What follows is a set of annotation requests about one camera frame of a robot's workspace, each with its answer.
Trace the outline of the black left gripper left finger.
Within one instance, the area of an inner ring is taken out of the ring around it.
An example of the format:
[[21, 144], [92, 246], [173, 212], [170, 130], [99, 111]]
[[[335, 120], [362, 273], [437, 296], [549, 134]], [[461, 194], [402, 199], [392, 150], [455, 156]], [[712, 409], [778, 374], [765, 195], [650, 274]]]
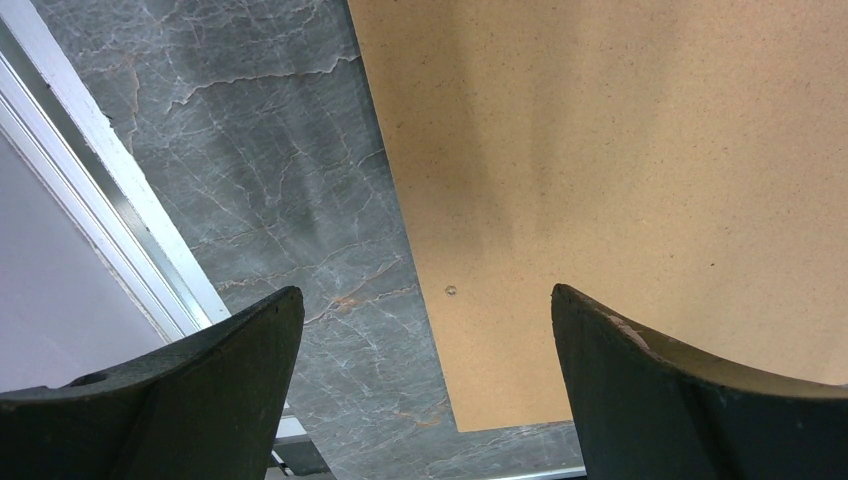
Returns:
[[288, 286], [59, 387], [1, 396], [5, 479], [261, 479], [301, 343]]

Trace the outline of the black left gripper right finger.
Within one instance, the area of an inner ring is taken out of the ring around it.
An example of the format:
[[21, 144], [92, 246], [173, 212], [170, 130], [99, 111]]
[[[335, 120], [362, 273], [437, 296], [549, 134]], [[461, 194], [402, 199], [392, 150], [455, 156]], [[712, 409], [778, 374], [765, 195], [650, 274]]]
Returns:
[[592, 479], [843, 479], [847, 390], [748, 367], [575, 288], [552, 327]]

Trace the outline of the brown fibreboard backing board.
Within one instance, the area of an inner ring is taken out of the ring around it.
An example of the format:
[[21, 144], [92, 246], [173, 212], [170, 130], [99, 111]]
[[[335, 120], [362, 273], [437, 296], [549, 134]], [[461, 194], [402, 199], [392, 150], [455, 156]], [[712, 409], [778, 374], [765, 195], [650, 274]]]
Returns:
[[353, 1], [462, 432], [568, 419], [568, 284], [847, 380], [843, 1]]

